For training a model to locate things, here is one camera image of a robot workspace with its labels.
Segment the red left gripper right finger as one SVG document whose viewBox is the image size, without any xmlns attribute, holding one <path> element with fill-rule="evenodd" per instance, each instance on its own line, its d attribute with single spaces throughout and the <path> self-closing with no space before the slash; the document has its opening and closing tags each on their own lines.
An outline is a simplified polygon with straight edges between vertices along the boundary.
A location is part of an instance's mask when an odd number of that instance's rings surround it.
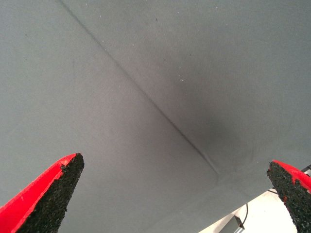
<svg viewBox="0 0 311 233">
<path fill-rule="evenodd" d="M 298 168 L 273 160 L 267 176 L 286 206 L 298 233 L 311 231 L 311 177 Z"/>
</svg>

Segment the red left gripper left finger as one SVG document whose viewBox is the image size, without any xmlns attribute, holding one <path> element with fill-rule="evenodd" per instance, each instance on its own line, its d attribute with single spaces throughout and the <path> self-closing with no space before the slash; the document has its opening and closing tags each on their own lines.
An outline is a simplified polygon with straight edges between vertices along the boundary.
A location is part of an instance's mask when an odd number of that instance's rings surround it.
<svg viewBox="0 0 311 233">
<path fill-rule="evenodd" d="M 80 153 L 52 164 L 0 208 L 0 231 L 58 232 L 84 166 Z"/>
</svg>

